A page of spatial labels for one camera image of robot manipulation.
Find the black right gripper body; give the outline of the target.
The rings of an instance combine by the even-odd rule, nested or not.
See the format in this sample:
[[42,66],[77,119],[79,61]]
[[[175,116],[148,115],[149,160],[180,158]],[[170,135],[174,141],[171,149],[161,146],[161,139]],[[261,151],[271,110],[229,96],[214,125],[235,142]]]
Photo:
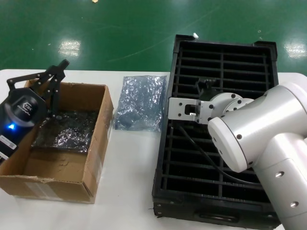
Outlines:
[[202,88],[202,100],[211,100],[215,96],[216,90],[212,89],[210,83],[205,84],[205,87]]

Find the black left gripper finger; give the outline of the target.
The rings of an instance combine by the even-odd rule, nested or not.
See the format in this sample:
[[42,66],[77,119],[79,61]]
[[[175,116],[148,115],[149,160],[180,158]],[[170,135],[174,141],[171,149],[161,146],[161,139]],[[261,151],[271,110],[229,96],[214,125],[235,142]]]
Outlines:
[[46,98],[50,98],[48,117],[55,118],[59,110],[59,90],[62,78],[54,75],[48,85]]
[[15,77],[7,80],[7,84],[10,90],[15,89],[15,84],[22,81],[35,80],[37,81],[30,86],[30,88],[35,91],[38,90],[43,84],[45,84],[49,80],[49,85],[47,90],[54,90],[57,86],[60,85],[60,82],[65,78],[64,70],[69,65],[69,61],[64,59],[57,66],[52,65],[46,71]]

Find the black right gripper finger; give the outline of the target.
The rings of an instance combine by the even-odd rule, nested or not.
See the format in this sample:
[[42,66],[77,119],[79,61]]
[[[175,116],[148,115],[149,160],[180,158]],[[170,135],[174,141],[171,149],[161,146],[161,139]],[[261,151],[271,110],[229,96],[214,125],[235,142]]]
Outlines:
[[210,83],[212,86],[216,83],[216,80],[212,79],[198,79],[195,82],[195,89],[197,89],[199,95],[202,95],[202,88],[205,87],[205,84]]

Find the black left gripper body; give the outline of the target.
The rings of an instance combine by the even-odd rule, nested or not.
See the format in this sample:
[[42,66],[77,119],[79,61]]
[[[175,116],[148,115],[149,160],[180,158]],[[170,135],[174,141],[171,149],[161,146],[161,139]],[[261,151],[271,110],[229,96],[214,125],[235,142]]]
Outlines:
[[20,142],[44,117],[45,100],[30,88],[12,90],[0,104],[0,134]]

